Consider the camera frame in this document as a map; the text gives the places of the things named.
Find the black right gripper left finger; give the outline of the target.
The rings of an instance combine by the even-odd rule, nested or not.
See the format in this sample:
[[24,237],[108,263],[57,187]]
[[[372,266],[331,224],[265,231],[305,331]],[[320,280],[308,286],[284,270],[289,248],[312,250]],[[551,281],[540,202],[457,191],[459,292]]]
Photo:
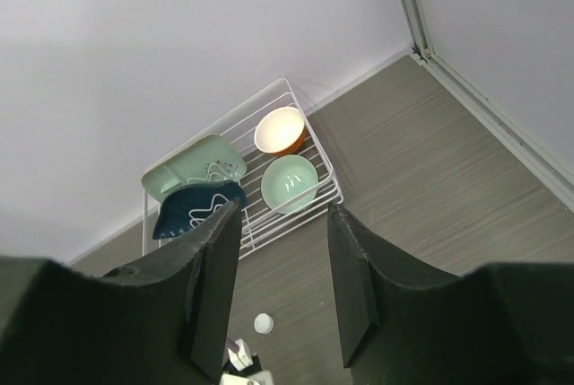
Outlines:
[[234,201],[101,277],[2,258],[2,383],[217,383],[240,238]]

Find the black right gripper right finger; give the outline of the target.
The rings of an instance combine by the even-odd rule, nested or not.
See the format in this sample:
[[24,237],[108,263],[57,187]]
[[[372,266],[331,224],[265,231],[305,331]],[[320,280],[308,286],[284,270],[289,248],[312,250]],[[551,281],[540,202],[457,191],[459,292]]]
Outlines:
[[436,268],[332,204],[327,241],[343,364],[356,384],[570,384],[573,267]]

